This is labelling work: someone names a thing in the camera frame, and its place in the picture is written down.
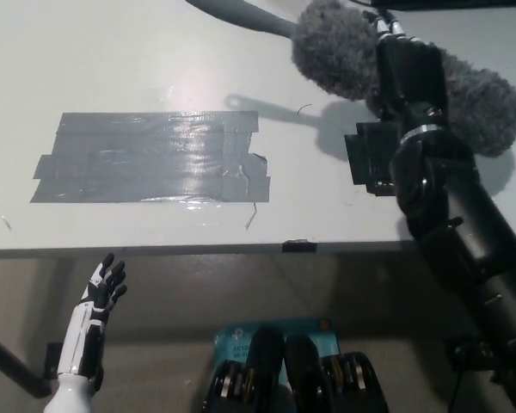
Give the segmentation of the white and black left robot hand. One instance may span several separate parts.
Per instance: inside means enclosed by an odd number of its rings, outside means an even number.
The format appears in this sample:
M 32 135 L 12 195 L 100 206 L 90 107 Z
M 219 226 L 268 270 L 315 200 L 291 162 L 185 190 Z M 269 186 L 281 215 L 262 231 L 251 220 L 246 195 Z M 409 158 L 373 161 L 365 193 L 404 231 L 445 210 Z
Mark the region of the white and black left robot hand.
M 74 307 L 58 363 L 58 374 L 94 379 L 101 371 L 109 316 L 127 291 L 123 261 L 109 253 L 95 268 Z

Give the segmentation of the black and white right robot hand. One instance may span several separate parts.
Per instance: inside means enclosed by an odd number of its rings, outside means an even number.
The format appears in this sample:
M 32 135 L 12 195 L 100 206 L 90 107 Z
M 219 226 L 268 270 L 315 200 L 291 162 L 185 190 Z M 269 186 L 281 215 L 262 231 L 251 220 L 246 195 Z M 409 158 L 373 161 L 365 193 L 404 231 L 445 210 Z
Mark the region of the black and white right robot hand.
M 378 9 L 371 25 L 378 32 L 378 95 L 400 136 L 446 127 L 448 98 L 440 49 L 407 36 L 387 9 Z

